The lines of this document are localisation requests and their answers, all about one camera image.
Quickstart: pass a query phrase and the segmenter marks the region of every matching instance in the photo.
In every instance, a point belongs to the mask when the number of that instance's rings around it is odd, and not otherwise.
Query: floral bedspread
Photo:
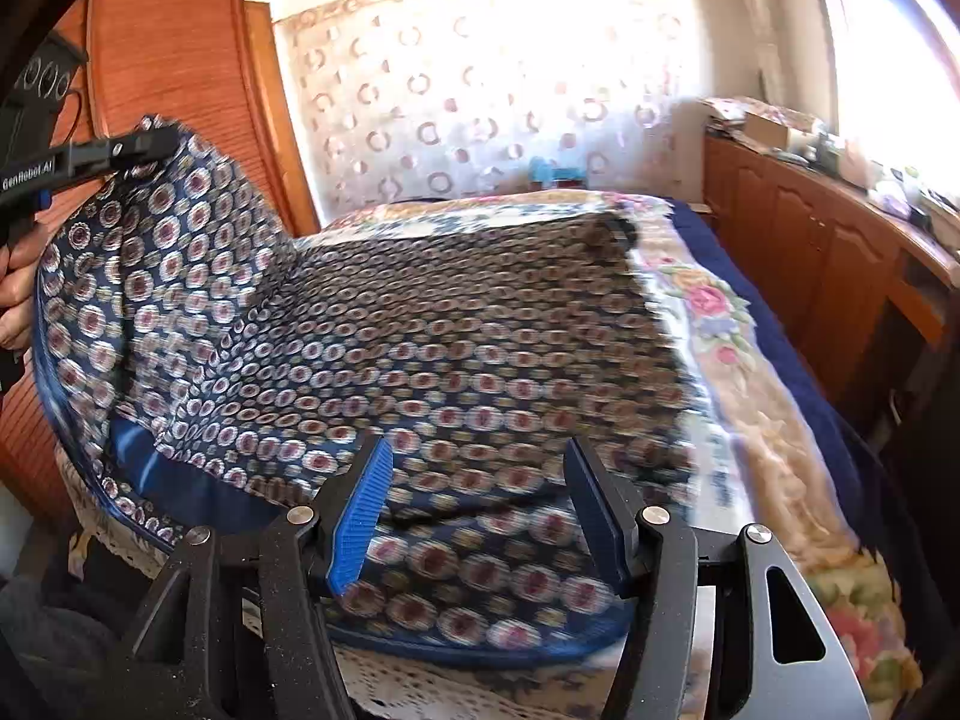
[[[699,370],[717,421],[700,430],[696,457],[702,491],[692,522],[731,533],[750,521],[767,524],[803,571],[850,657],[874,717],[889,716],[898,699],[920,685],[904,645],[898,589],[879,555],[861,549],[840,512],[832,480],[800,410],[757,347],[746,301],[699,266],[670,221],[670,206],[647,196],[591,191],[542,191],[520,196],[377,206],[336,221],[298,247],[371,237],[464,232],[558,218],[603,206],[630,215],[640,228],[632,252],[679,351]],[[736,449],[733,461],[731,447]],[[80,522],[107,547],[148,575],[161,555],[98,512],[76,471],[59,454]],[[749,499],[746,493],[751,492]],[[712,596],[702,589],[689,681],[689,716],[701,714],[709,675]],[[432,718],[599,717],[619,649],[571,669],[463,672],[433,664],[339,648],[344,681],[364,709],[395,720]],[[419,677],[411,690],[410,674]]]

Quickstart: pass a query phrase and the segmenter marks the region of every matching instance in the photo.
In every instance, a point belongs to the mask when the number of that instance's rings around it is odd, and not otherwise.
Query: pink flower
[[[701,317],[717,317],[728,312],[727,296],[716,287],[694,287],[686,291],[686,299]]]
[[[736,349],[732,346],[721,346],[717,349],[717,360],[723,362],[724,365],[736,365]]]
[[[870,679],[880,654],[880,631],[870,620],[860,617],[851,605],[828,608],[827,620],[843,645],[847,658],[861,683]]]

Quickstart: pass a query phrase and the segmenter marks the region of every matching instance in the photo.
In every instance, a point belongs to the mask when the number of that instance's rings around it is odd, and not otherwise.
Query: blue gripper pad
[[[621,598],[629,597],[631,557],[637,550],[635,514],[586,440],[566,443],[563,478],[600,579]]]
[[[394,475],[394,453],[383,439],[377,439],[372,450],[367,442],[354,458],[354,464],[364,462],[363,455],[370,452],[360,478],[356,480],[349,499],[339,519],[333,525],[329,541],[330,558],[326,583],[334,596],[344,594],[347,586],[360,576],[367,548],[373,537],[373,527],[380,517]]]

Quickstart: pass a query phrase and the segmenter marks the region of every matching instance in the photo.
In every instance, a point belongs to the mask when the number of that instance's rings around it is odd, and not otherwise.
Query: wooden wardrobe
[[[132,129],[146,113],[179,119],[235,158],[296,236],[319,229],[283,98],[269,6],[244,0],[78,0],[56,27],[89,54],[74,141]],[[77,114],[67,99],[54,143]],[[97,189],[64,191],[40,220],[59,226]],[[54,466],[28,359],[0,415],[0,480],[35,517],[69,502]]]

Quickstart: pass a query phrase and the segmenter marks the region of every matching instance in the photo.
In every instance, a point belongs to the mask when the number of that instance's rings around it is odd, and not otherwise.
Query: silver bolt
[[[313,519],[313,509],[309,506],[295,506],[287,512],[287,522],[291,525],[306,525]]]
[[[210,528],[205,525],[198,525],[196,528],[187,531],[184,538],[186,538],[188,544],[193,544],[195,547],[199,546],[210,538]]]
[[[670,521],[670,512],[662,506],[648,506],[643,510],[643,518],[651,525],[666,525]]]
[[[747,538],[755,544],[766,544],[771,538],[774,538],[774,535],[770,533],[770,529],[766,525],[755,522],[747,526]]]

